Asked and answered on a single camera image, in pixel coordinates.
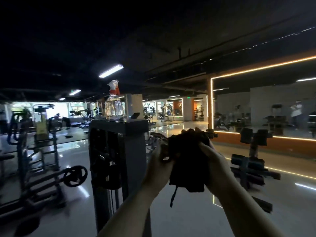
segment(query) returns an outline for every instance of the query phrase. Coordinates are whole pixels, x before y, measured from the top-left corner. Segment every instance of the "person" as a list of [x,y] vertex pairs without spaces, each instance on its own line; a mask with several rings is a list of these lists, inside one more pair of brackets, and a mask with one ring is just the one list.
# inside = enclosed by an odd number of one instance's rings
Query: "person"
[[292,109],[291,117],[292,117],[292,122],[296,131],[299,128],[298,121],[300,120],[300,117],[302,116],[302,107],[303,106],[300,100],[297,100],[296,103],[293,106],[291,106],[291,109]]
[[[235,179],[225,158],[210,146],[199,143],[208,158],[210,169],[206,187],[223,206],[236,237],[284,236],[264,211]],[[168,147],[158,144],[152,152],[140,189],[130,196],[99,232],[98,237],[140,237],[143,234],[148,209],[167,184],[174,160],[168,159]]]

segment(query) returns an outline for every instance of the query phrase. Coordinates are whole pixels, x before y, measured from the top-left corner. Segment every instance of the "tile floor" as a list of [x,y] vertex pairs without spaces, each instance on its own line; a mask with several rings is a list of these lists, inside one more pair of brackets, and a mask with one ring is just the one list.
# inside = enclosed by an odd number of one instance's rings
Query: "tile floor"
[[[194,126],[202,130],[207,128],[207,124],[203,122],[184,122],[157,127],[152,131],[170,136]],[[226,158],[230,158],[232,153],[241,155],[248,153],[245,148],[217,144],[215,147]],[[73,165],[89,168],[87,140],[59,144],[58,151],[62,168]],[[280,171],[282,178],[281,180],[267,178],[266,185],[256,186],[255,190],[250,192],[251,195],[273,204],[273,212],[267,215],[286,236],[315,236],[316,162],[261,151],[259,156],[265,159],[269,168]],[[14,167],[14,163],[8,164],[9,166]],[[68,206],[60,210],[41,212],[40,226],[30,236],[96,236],[90,180],[89,173],[88,179],[81,187],[64,186]],[[174,188],[167,185],[150,208],[152,236],[233,236],[219,201],[213,199],[210,192],[189,193],[180,188],[173,207],[170,208]],[[18,196],[16,183],[7,183],[2,188],[2,194],[2,203],[13,196]],[[13,236],[19,222],[0,227],[1,236]]]

